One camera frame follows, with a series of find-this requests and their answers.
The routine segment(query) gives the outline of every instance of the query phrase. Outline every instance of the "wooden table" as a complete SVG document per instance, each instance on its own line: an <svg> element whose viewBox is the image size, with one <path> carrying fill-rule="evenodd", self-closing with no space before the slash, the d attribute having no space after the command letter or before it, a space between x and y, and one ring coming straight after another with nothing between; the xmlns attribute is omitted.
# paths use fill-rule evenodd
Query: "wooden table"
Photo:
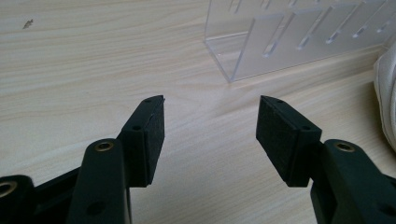
<svg viewBox="0 0 396 224"><path fill-rule="evenodd" d="M0 176L36 185L116 137L163 94L154 182L132 189L134 223L316 223L255 139L260 95L293 105L396 176L373 85L377 49L228 83L204 44L208 0L0 2Z"/></svg>

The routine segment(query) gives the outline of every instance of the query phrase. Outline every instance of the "white object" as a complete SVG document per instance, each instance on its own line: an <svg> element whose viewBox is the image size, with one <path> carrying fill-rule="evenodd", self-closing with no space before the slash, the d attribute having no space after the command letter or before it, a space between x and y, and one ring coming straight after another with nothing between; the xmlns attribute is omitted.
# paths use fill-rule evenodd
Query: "white object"
<svg viewBox="0 0 396 224"><path fill-rule="evenodd" d="M396 151L396 42L375 63L375 91L382 129Z"/></svg>
<svg viewBox="0 0 396 224"><path fill-rule="evenodd" d="M211 0L205 43L232 82L382 45L396 0Z"/></svg>

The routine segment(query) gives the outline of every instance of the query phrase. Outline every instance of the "screw hole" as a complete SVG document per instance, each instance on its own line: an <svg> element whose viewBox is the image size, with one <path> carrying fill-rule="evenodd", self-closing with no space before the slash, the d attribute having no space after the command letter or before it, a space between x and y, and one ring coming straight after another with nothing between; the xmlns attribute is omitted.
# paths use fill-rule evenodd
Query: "screw hole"
<svg viewBox="0 0 396 224"><path fill-rule="evenodd" d="M378 205L379 211L390 217L396 217L396 208L392 205L381 203Z"/></svg>
<svg viewBox="0 0 396 224"><path fill-rule="evenodd" d="M335 146L345 152L354 152L355 148L346 143L336 143Z"/></svg>
<svg viewBox="0 0 396 224"><path fill-rule="evenodd" d="M96 151L107 151L114 147L114 144L111 142L102 142L95 146Z"/></svg>
<svg viewBox="0 0 396 224"><path fill-rule="evenodd" d="M0 198L6 197L8 194L12 193L18 186L15 181L5 181L0 183Z"/></svg>
<svg viewBox="0 0 396 224"><path fill-rule="evenodd" d="M95 202L91 203L87 208L87 215L96 216L101 214L106 208L106 204L104 202Z"/></svg>

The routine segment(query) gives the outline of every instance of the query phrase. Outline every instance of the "transparent plastic panel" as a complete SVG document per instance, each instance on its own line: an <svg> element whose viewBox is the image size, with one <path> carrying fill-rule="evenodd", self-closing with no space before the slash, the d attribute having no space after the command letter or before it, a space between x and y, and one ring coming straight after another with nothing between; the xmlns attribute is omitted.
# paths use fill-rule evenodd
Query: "transparent plastic panel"
<svg viewBox="0 0 396 224"><path fill-rule="evenodd" d="M382 45L396 0L212 0L205 43L229 81Z"/></svg>

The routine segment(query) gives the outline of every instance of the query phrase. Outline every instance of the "wood grain surface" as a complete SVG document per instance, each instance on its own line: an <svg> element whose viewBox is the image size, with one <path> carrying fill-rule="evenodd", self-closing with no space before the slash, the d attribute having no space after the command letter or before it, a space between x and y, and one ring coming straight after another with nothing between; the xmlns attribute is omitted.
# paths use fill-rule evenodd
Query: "wood grain surface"
<svg viewBox="0 0 396 224"><path fill-rule="evenodd" d="M378 49L228 83L204 44L208 0L0 2L0 176L36 185L116 137L145 98L165 97L154 182L132 189L134 223L316 223L255 128L260 95L295 106L396 176L373 85Z"/></svg>

